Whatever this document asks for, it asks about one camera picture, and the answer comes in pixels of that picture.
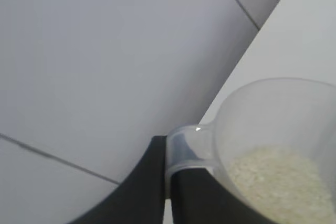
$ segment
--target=white rice grain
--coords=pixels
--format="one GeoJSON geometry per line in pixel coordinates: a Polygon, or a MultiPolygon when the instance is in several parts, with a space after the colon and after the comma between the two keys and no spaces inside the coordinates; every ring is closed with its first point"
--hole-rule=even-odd
{"type": "Polygon", "coordinates": [[[316,165],[278,147],[256,148],[235,159],[229,175],[261,214],[279,224],[332,224],[331,195],[316,165]]]}

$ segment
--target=measuring cup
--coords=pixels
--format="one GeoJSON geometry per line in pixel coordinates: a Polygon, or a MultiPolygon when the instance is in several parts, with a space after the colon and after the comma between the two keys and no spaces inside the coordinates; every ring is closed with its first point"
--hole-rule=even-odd
{"type": "Polygon", "coordinates": [[[316,163],[336,202],[336,87],[280,78],[253,82],[223,102],[213,122],[180,127],[167,137],[166,182],[183,169],[207,168],[248,204],[230,180],[229,163],[259,146],[290,148],[316,163]]]}

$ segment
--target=white countertop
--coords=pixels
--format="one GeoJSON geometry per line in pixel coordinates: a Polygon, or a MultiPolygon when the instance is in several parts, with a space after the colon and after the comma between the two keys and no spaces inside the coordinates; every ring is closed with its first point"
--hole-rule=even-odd
{"type": "Polygon", "coordinates": [[[336,85],[336,0],[281,0],[227,79],[201,123],[225,98],[259,79],[297,77],[336,85]]]}

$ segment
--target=uncooked rice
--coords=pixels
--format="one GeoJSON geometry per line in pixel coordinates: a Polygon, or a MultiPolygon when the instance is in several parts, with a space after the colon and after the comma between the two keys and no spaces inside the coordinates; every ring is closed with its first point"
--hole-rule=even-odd
{"type": "Polygon", "coordinates": [[[293,151],[259,147],[235,159],[229,175],[252,207],[279,224],[332,224],[331,195],[316,165],[293,151]]]}

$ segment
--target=measuring cup handle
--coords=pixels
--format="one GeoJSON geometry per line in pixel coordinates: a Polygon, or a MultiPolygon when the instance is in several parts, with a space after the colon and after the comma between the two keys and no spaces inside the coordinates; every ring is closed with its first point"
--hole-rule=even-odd
{"type": "Polygon", "coordinates": [[[190,125],[180,127],[167,137],[166,189],[169,194],[170,179],[180,170],[190,168],[218,167],[213,159],[211,125],[190,125]]]}

